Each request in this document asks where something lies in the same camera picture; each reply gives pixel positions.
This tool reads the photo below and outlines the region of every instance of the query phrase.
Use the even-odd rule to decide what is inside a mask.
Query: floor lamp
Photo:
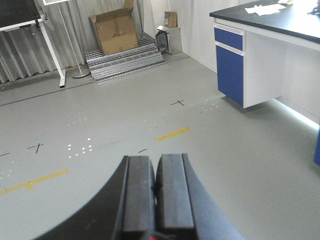
[[[62,23],[63,23],[63,26],[64,26],[64,29],[66,31],[66,35],[69,39],[69,43],[71,45],[71,49],[72,49],[72,52],[73,52],[73,55],[74,55],[74,58],[76,60],[76,64],[78,66],[78,69],[79,69],[79,74],[76,74],[76,75],[73,75],[72,77],[74,79],[80,79],[80,78],[84,78],[86,76],[88,76],[90,74],[90,71],[88,69],[81,69],[80,67],[80,64],[79,64],[79,61],[78,61],[78,58],[77,58],[77,55],[76,55],[76,52],[75,52],[75,49],[74,49],[74,46],[71,42],[71,38],[70,38],[70,35],[69,35],[69,32],[68,32],[68,29],[67,29],[67,26],[66,26],[66,23],[65,23],[65,20],[64,20],[64,17],[61,13],[61,10],[60,10],[60,7],[59,7],[59,4],[58,3],[61,3],[61,2],[66,2],[66,1],[69,1],[69,0],[43,0],[43,3],[44,5],[51,5],[51,4],[57,4],[57,8],[58,8],[58,11],[60,13],[60,16],[61,16],[61,19],[62,19]]]

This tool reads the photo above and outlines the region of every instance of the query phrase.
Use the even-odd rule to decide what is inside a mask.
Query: gray floor
[[[156,166],[164,153],[188,153],[246,239],[319,239],[319,128],[276,100],[241,109],[218,92],[215,73],[184,54],[165,57],[168,67],[99,87],[68,77],[60,89],[57,72],[0,85],[0,191],[16,187],[0,194],[1,240],[32,239],[69,217],[123,155]]]

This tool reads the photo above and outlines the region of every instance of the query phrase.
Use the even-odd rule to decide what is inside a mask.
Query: blue cabinet door
[[[244,105],[244,56],[216,46],[218,90]]]
[[[318,142],[315,149],[314,162],[320,166],[320,131],[318,136]]]

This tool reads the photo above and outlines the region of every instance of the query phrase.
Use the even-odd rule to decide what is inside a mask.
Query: cardboard box
[[[133,4],[134,0],[125,0],[124,7],[127,8],[90,17],[96,40],[104,55],[138,47],[136,28],[131,18]]]
[[[178,26],[178,15],[176,12],[164,12],[164,26],[166,26],[167,28],[175,28]]]

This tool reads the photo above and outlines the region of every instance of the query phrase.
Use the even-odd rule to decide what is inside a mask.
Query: lamp base
[[[90,70],[87,67],[79,66],[78,69],[79,69],[79,72],[73,73],[72,78],[81,79],[91,74]]]

